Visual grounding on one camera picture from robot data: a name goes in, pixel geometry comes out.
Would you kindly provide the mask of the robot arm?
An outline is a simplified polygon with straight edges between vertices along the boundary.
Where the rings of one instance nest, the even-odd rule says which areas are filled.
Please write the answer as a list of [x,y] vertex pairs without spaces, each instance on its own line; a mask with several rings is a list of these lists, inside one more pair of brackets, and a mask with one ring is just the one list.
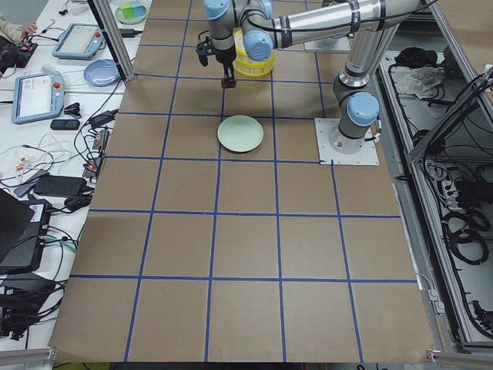
[[347,61],[333,85],[341,118],[329,141],[337,152],[355,154],[380,111],[379,102],[367,91],[370,77],[398,26],[425,6],[422,1],[325,1],[321,8],[275,18],[269,1],[205,1],[209,34],[198,41],[196,54],[203,66],[209,56],[222,64],[221,85],[228,89],[236,85],[235,29],[242,30],[247,56],[256,62],[265,61],[276,49],[353,37]]

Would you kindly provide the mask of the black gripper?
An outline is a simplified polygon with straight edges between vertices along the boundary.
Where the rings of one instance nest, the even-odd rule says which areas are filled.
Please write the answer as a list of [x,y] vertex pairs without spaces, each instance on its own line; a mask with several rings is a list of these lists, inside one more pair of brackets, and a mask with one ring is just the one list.
[[207,35],[202,39],[202,35],[207,31],[201,32],[197,36],[196,54],[202,66],[208,66],[208,58],[214,56],[223,66],[223,78],[233,82],[236,86],[233,61],[236,59],[236,46],[232,34],[226,39],[215,39]]

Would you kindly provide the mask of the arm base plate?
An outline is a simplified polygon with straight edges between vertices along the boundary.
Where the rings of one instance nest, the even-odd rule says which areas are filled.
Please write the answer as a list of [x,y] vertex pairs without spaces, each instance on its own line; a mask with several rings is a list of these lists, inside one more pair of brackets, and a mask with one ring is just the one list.
[[304,50],[306,52],[330,52],[337,54],[348,54],[350,52],[350,43],[348,37],[326,38],[315,41],[305,42]]
[[349,139],[339,130],[339,119],[316,118],[315,132],[319,163],[335,166],[379,166],[376,144],[368,129],[365,137]]

